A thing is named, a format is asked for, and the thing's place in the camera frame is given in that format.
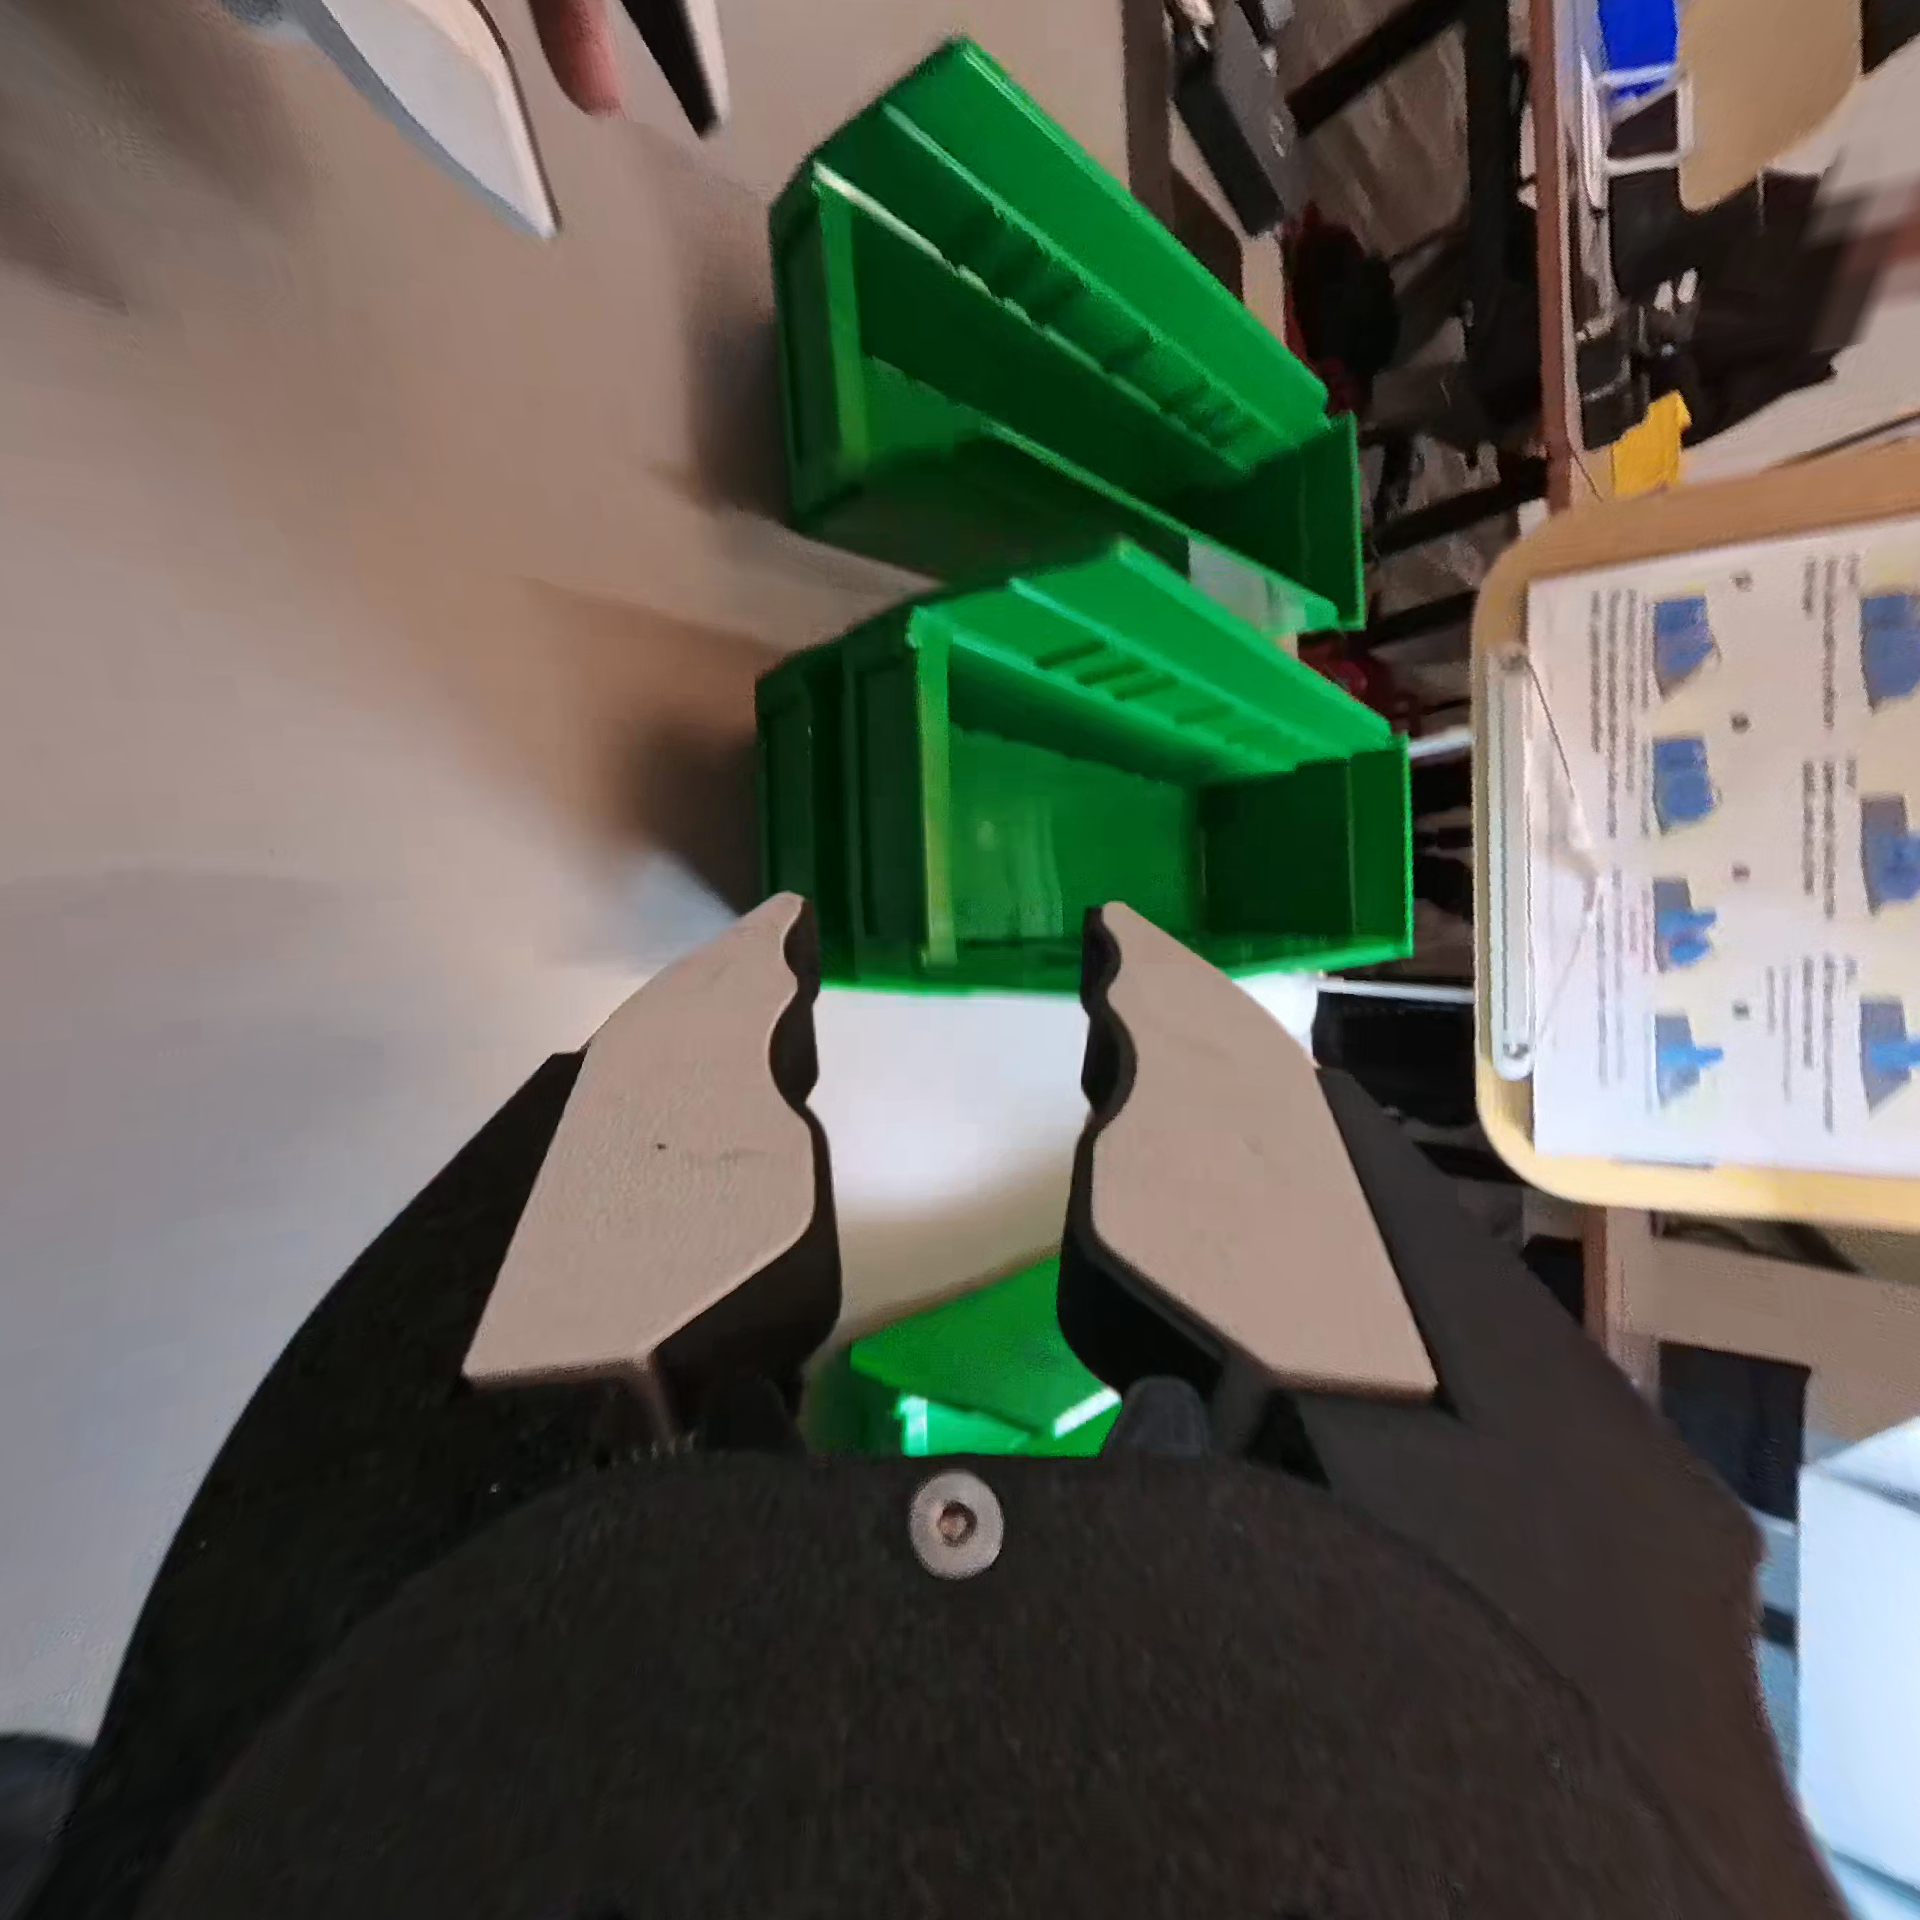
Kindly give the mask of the black box device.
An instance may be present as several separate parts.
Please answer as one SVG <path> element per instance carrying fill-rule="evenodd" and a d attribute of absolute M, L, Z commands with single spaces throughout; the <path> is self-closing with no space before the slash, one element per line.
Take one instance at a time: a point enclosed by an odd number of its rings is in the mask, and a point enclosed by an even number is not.
<path fill-rule="evenodd" d="M 1171 105 L 1244 236 L 1269 236 L 1305 207 L 1299 131 L 1278 54 L 1292 5 L 1167 5 Z"/>

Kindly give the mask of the person's left hand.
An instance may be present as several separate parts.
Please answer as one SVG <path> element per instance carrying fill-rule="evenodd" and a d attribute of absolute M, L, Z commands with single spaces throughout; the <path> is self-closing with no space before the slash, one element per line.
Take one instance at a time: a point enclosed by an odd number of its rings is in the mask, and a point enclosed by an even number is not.
<path fill-rule="evenodd" d="M 528 5 L 543 59 L 587 117 L 623 117 L 623 86 L 606 5 Z"/>

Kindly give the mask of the clear page holder bar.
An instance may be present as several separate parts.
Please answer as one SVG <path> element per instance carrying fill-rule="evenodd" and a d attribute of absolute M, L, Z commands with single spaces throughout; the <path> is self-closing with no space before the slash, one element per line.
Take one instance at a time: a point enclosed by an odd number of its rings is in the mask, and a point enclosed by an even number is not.
<path fill-rule="evenodd" d="M 1543 682 L 1511 640 L 1476 682 L 1478 989 L 1496 1079 L 1535 1076 L 1596 910 L 1601 858 Z"/>

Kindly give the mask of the white instruction sheet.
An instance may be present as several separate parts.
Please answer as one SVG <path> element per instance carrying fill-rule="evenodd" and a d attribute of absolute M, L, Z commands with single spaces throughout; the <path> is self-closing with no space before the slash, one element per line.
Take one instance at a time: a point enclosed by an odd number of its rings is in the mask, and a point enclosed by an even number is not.
<path fill-rule="evenodd" d="M 1918 1176 L 1918 518 L 1525 596 L 1554 1158 Z"/>

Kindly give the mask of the red bag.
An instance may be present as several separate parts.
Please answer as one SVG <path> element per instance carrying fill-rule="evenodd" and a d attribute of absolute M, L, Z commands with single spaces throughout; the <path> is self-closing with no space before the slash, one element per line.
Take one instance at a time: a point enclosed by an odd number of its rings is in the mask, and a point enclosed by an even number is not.
<path fill-rule="evenodd" d="M 1387 730 L 1402 732 L 1405 739 L 1425 734 L 1420 694 L 1394 668 L 1380 664 L 1357 633 L 1302 633 L 1299 661 L 1351 695 L 1361 708 L 1370 708 L 1378 718 L 1383 718 Z"/>

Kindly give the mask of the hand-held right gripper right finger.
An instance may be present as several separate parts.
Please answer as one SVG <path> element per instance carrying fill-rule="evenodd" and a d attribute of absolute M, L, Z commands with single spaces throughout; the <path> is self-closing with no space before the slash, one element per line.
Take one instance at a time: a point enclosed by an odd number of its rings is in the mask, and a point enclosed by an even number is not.
<path fill-rule="evenodd" d="M 1059 1322 L 1091 1375 L 1184 1380 L 1211 1428 L 1262 1428 L 1279 1395 L 1432 1403 L 1437 1362 L 1296 1034 L 1119 902 L 1083 918 L 1082 999 Z"/>

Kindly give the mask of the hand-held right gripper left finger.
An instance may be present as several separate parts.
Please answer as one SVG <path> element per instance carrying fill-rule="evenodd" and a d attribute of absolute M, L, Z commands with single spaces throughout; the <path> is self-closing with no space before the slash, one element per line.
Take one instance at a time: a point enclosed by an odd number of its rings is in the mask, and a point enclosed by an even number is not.
<path fill-rule="evenodd" d="M 813 904 L 782 892 L 587 1038 L 463 1354 L 479 1391 L 613 1384 L 650 1428 L 799 1428 L 841 1311 Z"/>

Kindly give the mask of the white board stand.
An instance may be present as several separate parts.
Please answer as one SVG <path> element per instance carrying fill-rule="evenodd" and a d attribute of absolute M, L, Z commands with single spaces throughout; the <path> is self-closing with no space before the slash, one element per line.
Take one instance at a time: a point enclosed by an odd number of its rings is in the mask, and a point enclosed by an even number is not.
<path fill-rule="evenodd" d="M 1331 972 L 1253 972 L 1253 997 L 1305 1053 L 1312 1022 L 1331 1007 L 1473 1013 L 1476 978 L 1476 750 L 1465 722 L 1425 732 L 1407 744 L 1410 765 L 1410 910 L 1415 947 L 1397 965 L 1336 966 Z"/>

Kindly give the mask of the brown wooden table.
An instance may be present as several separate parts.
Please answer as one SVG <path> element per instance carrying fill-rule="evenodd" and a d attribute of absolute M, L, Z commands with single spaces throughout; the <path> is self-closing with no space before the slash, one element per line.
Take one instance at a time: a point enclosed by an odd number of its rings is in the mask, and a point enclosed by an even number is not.
<path fill-rule="evenodd" d="M 1550 515 L 1601 494 L 1587 473 L 1578 393 L 1578 269 L 1580 216 L 1580 5 L 1525 5 L 1531 179 L 1535 179 L 1535 279 L 1541 314 L 1541 449 L 1543 511 Z"/>

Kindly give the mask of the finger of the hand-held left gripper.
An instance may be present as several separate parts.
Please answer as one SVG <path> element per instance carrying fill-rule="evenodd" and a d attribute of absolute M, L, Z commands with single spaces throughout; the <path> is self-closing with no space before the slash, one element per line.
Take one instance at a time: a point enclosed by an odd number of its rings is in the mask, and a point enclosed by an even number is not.
<path fill-rule="evenodd" d="M 515 65 L 479 5 L 229 5 L 225 14 L 317 50 L 448 179 L 515 232 L 558 238 Z"/>
<path fill-rule="evenodd" d="M 718 5 L 622 5 L 699 136 L 731 116 Z"/>

